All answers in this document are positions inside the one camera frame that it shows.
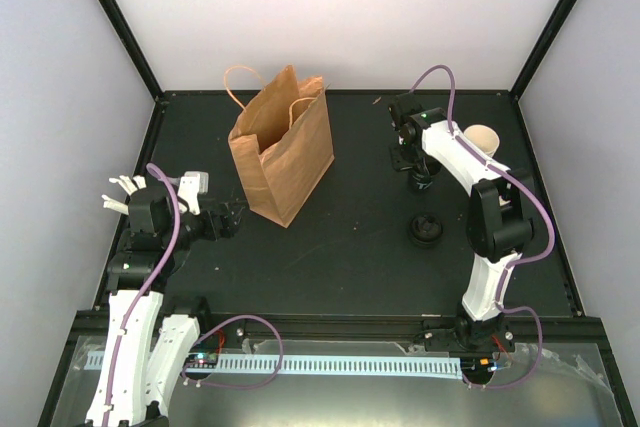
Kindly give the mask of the black cup with coffee beans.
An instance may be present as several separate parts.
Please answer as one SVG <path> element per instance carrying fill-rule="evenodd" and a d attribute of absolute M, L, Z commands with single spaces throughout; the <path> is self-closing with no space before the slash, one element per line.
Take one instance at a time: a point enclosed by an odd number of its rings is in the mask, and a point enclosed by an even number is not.
<path fill-rule="evenodd" d="M 408 175 L 408 185 L 412 192 L 423 193 L 433 184 L 436 174 L 429 170 L 412 169 Z"/>

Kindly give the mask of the brown paper bag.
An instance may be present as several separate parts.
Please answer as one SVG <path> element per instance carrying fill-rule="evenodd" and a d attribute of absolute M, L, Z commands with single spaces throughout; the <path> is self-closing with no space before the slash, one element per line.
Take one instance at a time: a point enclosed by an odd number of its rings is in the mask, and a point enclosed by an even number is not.
<path fill-rule="evenodd" d="M 228 136 L 250 210 L 287 228 L 333 163 L 334 149 L 321 76 L 300 80 L 286 66 L 248 103 L 227 94 L 241 113 Z"/>

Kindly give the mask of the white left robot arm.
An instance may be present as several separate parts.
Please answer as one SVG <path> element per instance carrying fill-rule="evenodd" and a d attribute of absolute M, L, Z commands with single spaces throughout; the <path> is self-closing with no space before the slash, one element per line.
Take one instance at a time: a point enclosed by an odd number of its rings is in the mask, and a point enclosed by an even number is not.
<path fill-rule="evenodd" d="M 180 267 L 174 255 L 198 241 L 233 237 L 245 204 L 207 197 L 205 183 L 191 172 L 170 188 L 147 186 L 140 176 L 115 182 L 129 201 L 104 197 L 103 206 L 127 216 L 129 227 L 108 265 L 108 334 L 84 423 L 165 425 L 189 349 L 207 344 L 215 331 L 203 297 L 173 298 L 161 310 Z"/>

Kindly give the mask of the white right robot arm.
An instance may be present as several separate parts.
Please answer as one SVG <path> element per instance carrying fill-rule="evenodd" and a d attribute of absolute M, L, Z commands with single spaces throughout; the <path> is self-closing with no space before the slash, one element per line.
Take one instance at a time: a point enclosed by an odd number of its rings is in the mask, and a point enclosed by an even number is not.
<path fill-rule="evenodd" d="M 388 111 L 399 136 L 389 148 L 391 164 L 408 173 L 409 187 L 425 191 L 444 169 L 469 197 L 466 235 L 474 258 L 453 332 L 463 349 L 479 350 L 502 327 L 509 263 L 521 258 L 534 237 L 534 206 L 512 182 L 489 169 L 490 156 L 460 143 L 464 134 L 443 110 L 426 110 L 414 94 L 404 93 L 393 98 Z"/>

